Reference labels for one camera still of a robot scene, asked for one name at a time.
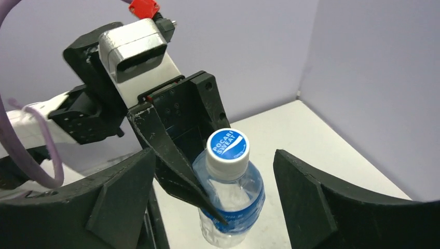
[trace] black curved panel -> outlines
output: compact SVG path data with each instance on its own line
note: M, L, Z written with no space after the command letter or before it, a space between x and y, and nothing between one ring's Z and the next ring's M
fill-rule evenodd
M292 248L440 248L440 201L382 195L284 150L273 170Z

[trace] black 3d-printed part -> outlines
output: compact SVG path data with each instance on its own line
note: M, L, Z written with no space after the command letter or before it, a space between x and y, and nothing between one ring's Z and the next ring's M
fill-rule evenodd
M130 109L128 120L142 147L152 148L158 157L159 184L168 194L224 222L191 168L209 135L230 127L215 77L198 72L146 95L148 101Z
M56 191L0 202L0 247L135 249L155 160L145 149Z
M127 108L98 52L99 36L120 26L120 22L102 26L76 39L63 52L65 61L84 85L70 91L67 99L48 118L79 144L102 141L114 135L123 136L120 125Z
M440 201L385 196L277 150L273 170L292 248L439 248Z

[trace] clear liquid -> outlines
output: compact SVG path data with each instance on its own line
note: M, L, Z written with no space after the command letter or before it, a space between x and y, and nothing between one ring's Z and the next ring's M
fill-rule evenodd
M227 232L222 232L218 229L218 224L216 226L216 223L207 217L202 210L199 210L200 227L204 238L210 244L220 248L233 247L245 239L247 232L261 211L264 201L263 180L251 162L249 162L243 176L235 181L225 182L215 179L206 170L205 155L205 151L202 152L195 159L192 167L213 205L226 215L256 214L249 219L240 220L240 222L237 222L237 219L231 219L231 224L234 224L233 228L223 228Z

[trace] screw hole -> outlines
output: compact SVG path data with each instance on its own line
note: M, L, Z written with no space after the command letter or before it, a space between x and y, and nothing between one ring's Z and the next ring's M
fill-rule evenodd
M226 113L220 113L219 117L220 117L220 120L225 120L226 119Z
M206 83L205 88L206 88L208 91L211 91L211 90L212 90L212 83L211 83L211 82Z

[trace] white table surface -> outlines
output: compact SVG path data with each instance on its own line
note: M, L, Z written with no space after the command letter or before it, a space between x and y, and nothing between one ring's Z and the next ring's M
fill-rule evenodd
M231 124L251 142L251 161L263 176L266 202L246 239L236 249L291 248L273 174L276 149L352 184L409 199L303 102L294 101ZM155 190L171 249L215 248L203 238L197 208Z

